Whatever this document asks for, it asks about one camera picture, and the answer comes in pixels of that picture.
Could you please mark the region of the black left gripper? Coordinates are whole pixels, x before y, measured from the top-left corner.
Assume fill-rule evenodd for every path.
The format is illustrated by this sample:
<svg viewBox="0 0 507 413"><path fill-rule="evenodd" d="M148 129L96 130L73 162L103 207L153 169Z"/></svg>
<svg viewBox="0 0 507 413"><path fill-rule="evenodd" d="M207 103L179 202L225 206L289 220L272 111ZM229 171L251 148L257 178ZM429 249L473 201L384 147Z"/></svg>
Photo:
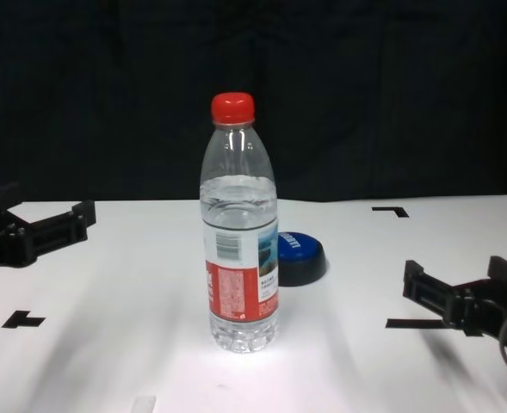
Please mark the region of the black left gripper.
<svg viewBox="0 0 507 413"><path fill-rule="evenodd" d="M96 223L96 203L85 200L67 213L28 223L9 210L21 204L18 182L0 186L0 267L24 268L42 256L88 240Z"/></svg>

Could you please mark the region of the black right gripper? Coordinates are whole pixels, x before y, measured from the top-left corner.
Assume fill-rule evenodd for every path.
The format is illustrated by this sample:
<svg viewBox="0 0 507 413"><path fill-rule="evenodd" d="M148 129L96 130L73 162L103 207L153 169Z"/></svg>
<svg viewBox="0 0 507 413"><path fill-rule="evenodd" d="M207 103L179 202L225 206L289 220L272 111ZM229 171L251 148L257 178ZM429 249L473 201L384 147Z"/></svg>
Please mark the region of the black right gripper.
<svg viewBox="0 0 507 413"><path fill-rule="evenodd" d="M507 260L491 256L487 276L457 286L424 272L413 260L405 262L403 296L440 316L444 325L467 336L498 339L507 318Z"/></svg>

